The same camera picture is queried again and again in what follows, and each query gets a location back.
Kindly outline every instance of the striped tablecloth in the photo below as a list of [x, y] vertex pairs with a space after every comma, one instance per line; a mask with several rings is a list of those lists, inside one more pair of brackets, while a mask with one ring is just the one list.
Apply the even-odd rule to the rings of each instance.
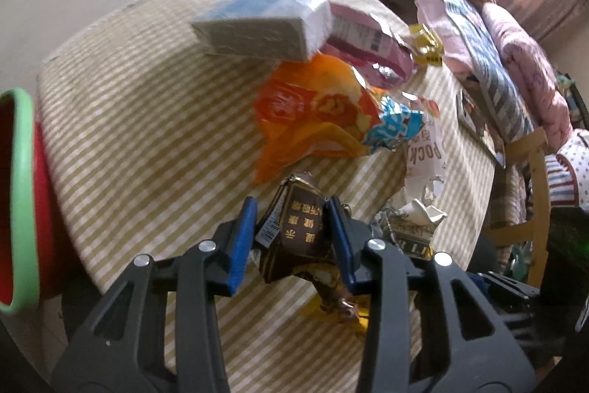
[[[67, 41], [39, 77], [40, 115], [52, 180], [72, 240], [101, 290], [141, 252], [180, 255], [234, 218], [245, 196], [263, 211], [278, 180], [253, 188], [263, 139], [252, 113], [268, 60], [205, 55], [189, 25], [219, 0], [139, 0]], [[377, 0], [332, 0], [406, 25]], [[429, 68], [404, 90], [436, 100], [442, 113], [448, 178], [436, 206], [448, 213], [435, 248], [466, 266], [493, 181], [492, 161], [461, 130], [459, 84]], [[306, 158], [330, 196], [369, 220], [403, 184], [403, 154], [360, 159]], [[217, 302], [233, 392], [346, 392], [357, 379], [362, 344], [350, 329], [306, 319], [310, 283], [272, 285], [250, 265], [239, 293]], [[174, 364], [174, 302], [166, 361]]]

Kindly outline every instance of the crumpled paper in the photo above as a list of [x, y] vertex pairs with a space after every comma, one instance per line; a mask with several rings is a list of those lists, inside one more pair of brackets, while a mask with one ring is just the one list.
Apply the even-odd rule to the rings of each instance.
[[442, 125], [438, 104], [423, 97], [403, 93], [412, 109], [422, 110], [423, 127], [405, 147], [408, 197], [430, 206], [442, 193], [447, 162], [443, 146]]
[[[385, 206], [376, 213], [371, 227], [373, 234], [378, 237], [388, 237], [401, 246], [405, 237], [414, 237], [415, 243], [429, 246], [434, 231], [448, 214], [433, 205], [426, 206], [423, 202], [412, 197], [407, 188], [402, 187], [395, 195], [387, 200]], [[413, 252], [412, 245], [408, 245], [410, 252], [420, 254], [421, 248]]]

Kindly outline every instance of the clothing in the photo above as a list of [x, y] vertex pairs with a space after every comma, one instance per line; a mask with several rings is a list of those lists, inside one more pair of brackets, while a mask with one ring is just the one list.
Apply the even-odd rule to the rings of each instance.
[[572, 126], [567, 103], [556, 89], [556, 76], [546, 54], [501, 6], [484, 4], [482, 19], [532, 119], [544, 127], [550, 150], [556, 152], [571, 137]]
[[460, 31], [446, 13], [443, 0], [415, 0], [417, 22], [435, 30], [444, 45], [444, 64], [469, 90], [478, 89], [478, 81], [472, 77], [472, 59]]
[[581, 207], [589, 213], [589, 131], [575, 130], [556, 154], [556, 159], [571, 177], [574, 197], [572, 206]]

